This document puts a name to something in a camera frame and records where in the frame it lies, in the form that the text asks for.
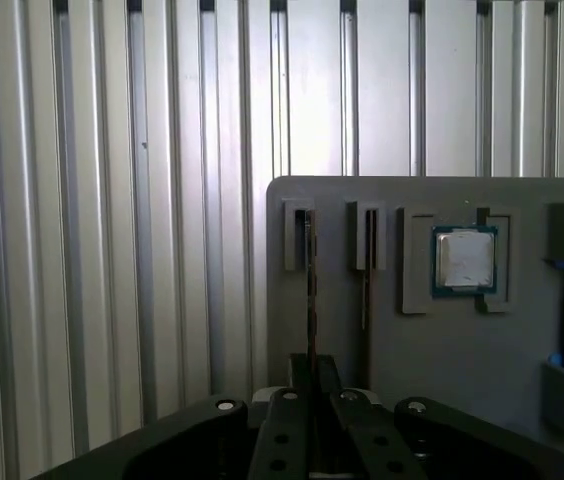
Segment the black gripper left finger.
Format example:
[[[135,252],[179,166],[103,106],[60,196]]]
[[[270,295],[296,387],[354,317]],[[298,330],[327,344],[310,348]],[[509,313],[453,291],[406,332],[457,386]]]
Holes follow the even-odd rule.
[[[289,358],[289,383],[246,402],[212,396],[42,473],[44,479],[305,479],[312,376]]]

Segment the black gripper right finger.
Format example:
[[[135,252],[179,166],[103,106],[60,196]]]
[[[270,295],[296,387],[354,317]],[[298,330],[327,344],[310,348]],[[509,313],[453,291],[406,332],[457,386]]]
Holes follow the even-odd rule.
[[[564,479],[564,452],[424,397],[392,411],[344,389],[332,357],[317,377],[346,450],[368,479]]]

